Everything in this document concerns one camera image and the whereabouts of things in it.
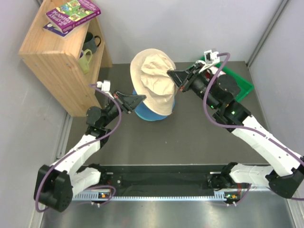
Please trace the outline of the beige bucket hat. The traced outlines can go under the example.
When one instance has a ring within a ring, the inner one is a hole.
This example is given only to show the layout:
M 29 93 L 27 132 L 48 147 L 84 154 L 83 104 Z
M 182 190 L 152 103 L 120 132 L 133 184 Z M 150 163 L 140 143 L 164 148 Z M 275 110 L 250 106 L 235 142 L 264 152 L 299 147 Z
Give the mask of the beige bucket hat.
M 133 88 L 138 95 L 145 95 L 143 103 L 158 115 L 171 115 L 177 86 L 168 71 L 175 70 L 174 62 L 161 50 L 145 49 L 130 63 Z

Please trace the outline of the cyan bucket hat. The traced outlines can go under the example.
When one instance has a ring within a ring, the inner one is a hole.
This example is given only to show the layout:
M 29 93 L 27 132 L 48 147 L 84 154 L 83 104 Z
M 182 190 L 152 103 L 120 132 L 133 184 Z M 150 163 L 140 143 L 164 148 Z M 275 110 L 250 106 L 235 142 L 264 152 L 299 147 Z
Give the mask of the cyan bucket hat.
M 138 116 L 145 120 L 145 121 L 149 121 L 149 122 L 154 122 L 154 121 L 161 121 L 161 120 L 164 120 L 166 119 L 168 116 L 163 116 L 163 115 L 152 115 L 152 116 L 142 116 L 142 115 L 139 115 Z

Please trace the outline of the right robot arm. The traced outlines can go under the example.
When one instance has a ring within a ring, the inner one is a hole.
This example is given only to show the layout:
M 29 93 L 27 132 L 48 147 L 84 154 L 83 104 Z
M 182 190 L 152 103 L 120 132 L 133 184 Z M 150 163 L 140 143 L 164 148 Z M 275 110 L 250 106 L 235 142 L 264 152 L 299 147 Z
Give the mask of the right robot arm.
M 268 165 L 230 162 L 209 179 L 210 186 L 221 189 L 241 183 L 260 185 L 291 199 L 304 180 L 303 156 L 279 142 L 235 99 L 241 89 L 233 76 L 214 73 L 214 69 L 198 61 L 186 70 L 169 70 L 167 74 L 181 92 L 193 91 L 203 100 L 204 108 L 215 110 L 207 115 L 211 122 L 246 142 Z

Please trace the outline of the medium blue bucket hat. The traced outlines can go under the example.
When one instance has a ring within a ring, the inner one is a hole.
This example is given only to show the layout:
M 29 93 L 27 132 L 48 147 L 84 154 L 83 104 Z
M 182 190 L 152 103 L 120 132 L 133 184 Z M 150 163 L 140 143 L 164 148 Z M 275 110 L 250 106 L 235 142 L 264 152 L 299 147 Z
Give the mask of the medium blue bucket hat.
M 157 94 L 153 91 L 138 93 L 133 91 L 133 95 L 145 95 L 146 99 L 141 102 L 135 109 L 135 113 L 142 116 L 163 115 L 170 116 L 173 114 L 175 107 L 175 91 L 169 93 Z

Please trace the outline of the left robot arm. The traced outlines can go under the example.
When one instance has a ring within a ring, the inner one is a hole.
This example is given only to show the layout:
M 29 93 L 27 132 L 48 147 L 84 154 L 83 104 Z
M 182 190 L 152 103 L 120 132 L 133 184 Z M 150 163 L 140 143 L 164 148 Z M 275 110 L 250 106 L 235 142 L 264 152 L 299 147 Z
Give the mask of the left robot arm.
M 84 166 L 94 153 L 108 141 L 114 129 L 107 125 L 122 114 L 130 114 L 146 99 L 145 95 L 126 95 L 119 91 L 106 93 L 109 103 L 105 108 L 90 107 L 86 112 L 86 132 L 80 141 L 65 156 L 51 165 L 42 165 L 37 174 L 34 190 L 35 206 L 43 204 L 46 208 L 63 212 L 72 198 L 80 192 L 96 186 L 107 185 L 108 177 L 99 165 Z

